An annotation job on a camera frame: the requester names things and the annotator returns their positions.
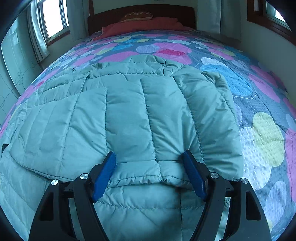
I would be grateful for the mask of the window with frame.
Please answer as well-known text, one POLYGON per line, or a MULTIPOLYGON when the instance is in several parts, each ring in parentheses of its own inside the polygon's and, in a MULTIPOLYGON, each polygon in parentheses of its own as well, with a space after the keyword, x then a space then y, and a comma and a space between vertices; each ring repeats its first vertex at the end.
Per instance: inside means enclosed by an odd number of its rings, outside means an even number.
POLYGON ((66 0, 37 1, 37 10, 47 46, 70 33, 66 0))
POLYGON ((265 27, 295 46, 295 34, 284 17, 268 1, 247 0, 247 21, 265 27))

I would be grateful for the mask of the red folded blanket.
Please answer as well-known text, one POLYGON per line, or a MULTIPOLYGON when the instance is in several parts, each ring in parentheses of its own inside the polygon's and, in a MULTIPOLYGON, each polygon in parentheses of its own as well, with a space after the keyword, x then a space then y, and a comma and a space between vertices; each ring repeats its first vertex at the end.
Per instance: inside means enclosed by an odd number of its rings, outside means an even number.
POLYGON ((173 30, 173 31, 189 31, 194 30, 190 27, 185 27, 178 22, 177 18, 157 17, 151 20, 143 21, 128 21, 110 24, 101 29, 101 34, 96 36, 93 34, 92 39, 104 39, 116 35, 151 30, 173 30))

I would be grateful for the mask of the white patterned wardrobe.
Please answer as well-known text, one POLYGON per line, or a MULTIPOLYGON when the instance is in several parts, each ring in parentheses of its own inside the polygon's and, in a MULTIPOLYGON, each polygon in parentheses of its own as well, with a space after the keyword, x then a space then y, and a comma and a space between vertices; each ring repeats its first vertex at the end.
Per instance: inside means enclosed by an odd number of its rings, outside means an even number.
POLYGON ((23 11, 1 42, 1 124, 41 72, 29 36, 27 12, 23 11))

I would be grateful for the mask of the right window with frame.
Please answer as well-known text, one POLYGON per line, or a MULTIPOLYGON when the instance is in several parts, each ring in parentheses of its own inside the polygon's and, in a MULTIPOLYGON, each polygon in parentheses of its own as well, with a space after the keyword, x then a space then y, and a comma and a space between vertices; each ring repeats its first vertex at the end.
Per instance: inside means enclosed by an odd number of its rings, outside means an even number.
POLYGON ((268 1, 247 0, 247 21, 265 27, 295 46, 295 34, 284 17, 268 1))

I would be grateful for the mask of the light green puffer jacket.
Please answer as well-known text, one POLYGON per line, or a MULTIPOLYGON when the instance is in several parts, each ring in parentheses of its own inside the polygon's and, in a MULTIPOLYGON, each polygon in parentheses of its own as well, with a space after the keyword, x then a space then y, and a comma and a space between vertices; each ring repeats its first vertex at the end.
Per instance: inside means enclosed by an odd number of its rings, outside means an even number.
POLYGON ((95 210, 110 240, 188 240, 204 202, 181 154, 225 179, 243 175, 232 93, 219 73, 153 55, 69 68, 32 86, 1 129, 1 207, 27 240, 53 179, 116 154, 95 210))

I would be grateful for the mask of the pale curtain right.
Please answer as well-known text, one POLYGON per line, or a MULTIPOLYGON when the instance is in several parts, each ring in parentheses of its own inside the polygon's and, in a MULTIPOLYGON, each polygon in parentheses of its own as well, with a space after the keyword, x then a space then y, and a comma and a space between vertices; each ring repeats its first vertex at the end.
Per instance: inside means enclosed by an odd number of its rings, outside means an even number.
POLYGON ((240 41, 241 8, 238 0, 197 1, 197 29, 240 41))

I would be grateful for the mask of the brown embroidered pillow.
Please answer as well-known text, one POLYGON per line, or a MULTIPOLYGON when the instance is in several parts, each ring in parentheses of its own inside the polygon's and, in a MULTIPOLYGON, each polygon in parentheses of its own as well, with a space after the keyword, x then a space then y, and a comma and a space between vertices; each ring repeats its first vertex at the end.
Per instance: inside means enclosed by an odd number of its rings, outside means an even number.
POLYGON ((129 21, 146 21, 151 20, 153 15, 147 11, 135 11, 124 15, 119 22, 129 22, 129 21))

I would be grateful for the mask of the colourful circle pattern bedspread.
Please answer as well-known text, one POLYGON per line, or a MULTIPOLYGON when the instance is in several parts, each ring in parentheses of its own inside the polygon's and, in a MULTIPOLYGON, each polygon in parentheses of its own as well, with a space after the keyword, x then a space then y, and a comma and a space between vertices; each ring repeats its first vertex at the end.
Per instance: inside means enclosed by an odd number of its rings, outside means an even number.
POLYGON ((224 77, 234 101, 242 177, 250 181, 276 240, 295 215, 295 108, 281 80, 240 50, 197 31, 140 31, 100 40, 90 36, 46 68, 9 114, 32 86, 53 74, 135 55, 153 55, 224 77))

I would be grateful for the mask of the left window with frame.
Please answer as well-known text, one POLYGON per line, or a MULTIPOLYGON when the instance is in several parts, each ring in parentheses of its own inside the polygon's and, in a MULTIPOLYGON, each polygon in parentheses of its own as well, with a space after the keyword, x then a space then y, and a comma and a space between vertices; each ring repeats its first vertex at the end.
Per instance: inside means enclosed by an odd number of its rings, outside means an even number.
POLYGON ((66 0, 37 1, 37 10, 47 46, 70 33, 66 0))

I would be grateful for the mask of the pale curtain left inner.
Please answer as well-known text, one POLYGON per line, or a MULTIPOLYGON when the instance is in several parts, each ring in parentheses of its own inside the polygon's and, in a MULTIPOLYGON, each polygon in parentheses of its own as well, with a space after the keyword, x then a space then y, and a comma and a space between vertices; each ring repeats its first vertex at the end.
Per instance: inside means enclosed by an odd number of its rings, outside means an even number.
POLYGON ((67 0, 69 31, 73 41, 88 36, 89 1, 67 0))

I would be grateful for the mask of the dark wooden headboard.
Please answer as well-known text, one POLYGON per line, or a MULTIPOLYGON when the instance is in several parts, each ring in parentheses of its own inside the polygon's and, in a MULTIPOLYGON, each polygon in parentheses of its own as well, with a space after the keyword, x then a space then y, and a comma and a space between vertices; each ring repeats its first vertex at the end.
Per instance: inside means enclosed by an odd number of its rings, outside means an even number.
POLYGON ((88 33, 92 35, 110 24, 117 23, 125 14, 134 11, 148 11, 154 17, 177 18, 185 27, 197 28, 197 17, 193 7, 173 4, 141 4, 124 6, 95 14, 92 1, 89 1, 88 33))

